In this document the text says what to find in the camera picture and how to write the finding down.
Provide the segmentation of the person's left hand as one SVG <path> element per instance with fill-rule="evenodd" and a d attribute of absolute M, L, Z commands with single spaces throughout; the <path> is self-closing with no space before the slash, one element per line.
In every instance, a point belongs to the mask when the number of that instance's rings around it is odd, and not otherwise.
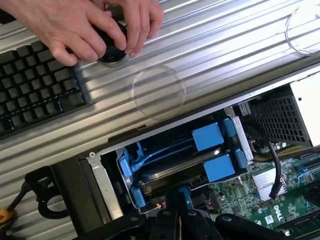
<path fill-rule="evenodd" d="M 106 4 L 122 8 L 127 24 L 125 52 L 134 58 L 163 25 L 163 8 L 156 0 L 108 0 Z"/>

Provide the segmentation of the person's right hand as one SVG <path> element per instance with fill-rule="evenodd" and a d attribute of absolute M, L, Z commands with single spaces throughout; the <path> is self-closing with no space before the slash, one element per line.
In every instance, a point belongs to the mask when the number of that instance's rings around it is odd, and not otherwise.
<path fill-rule="evenodd" d="M 0 8 L 34 33 L 60 63 L 95 62 L 107 49 L 94 30 L 105 31 L 124 50 L 126 37 L 112 17 L 89 0 L 2 0 Z"/>

